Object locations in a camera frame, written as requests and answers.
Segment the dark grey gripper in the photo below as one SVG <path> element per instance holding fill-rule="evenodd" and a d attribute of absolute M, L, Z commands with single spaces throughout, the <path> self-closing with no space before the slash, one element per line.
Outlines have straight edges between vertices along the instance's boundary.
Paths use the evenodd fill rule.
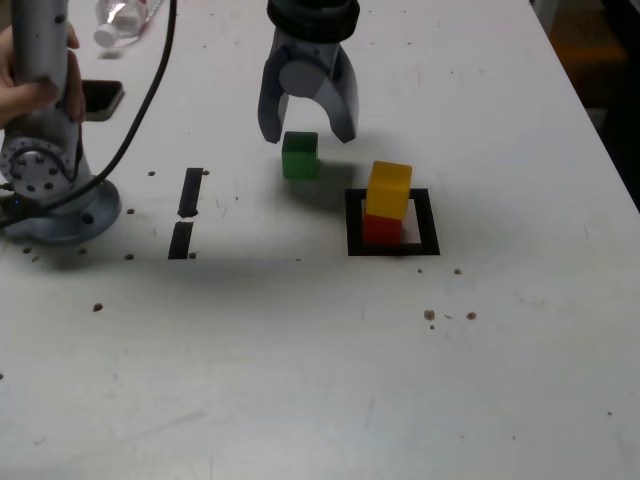
<path fill-rule="evenodd" d="M 276 28 L 258 102 L 260 130 L 269 143 L 277 144 L 281 139 L 288 94 L 320 105 L 333 134 L 342 143 L 356 138 L 358 85 L 351 61 L 339 43 L 312 43 Z"/>

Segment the person's hand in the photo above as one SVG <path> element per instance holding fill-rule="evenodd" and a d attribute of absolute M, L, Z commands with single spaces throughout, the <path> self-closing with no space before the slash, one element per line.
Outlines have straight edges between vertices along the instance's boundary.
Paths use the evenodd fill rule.
<path fill-rule="evenodd" d="M 64 110 L 76 123 L 86 118 L 86 99 L 75 50 L 79 48 L 74 27 L 67 23 L 67 80 Z M 12 28 L 1 32 L 1 129 L 14 118 L 36 112 L 52 105 L 61 97 L 50 81 L 40 80 L 17 86 L 14 82 L 14 47 Z"/>

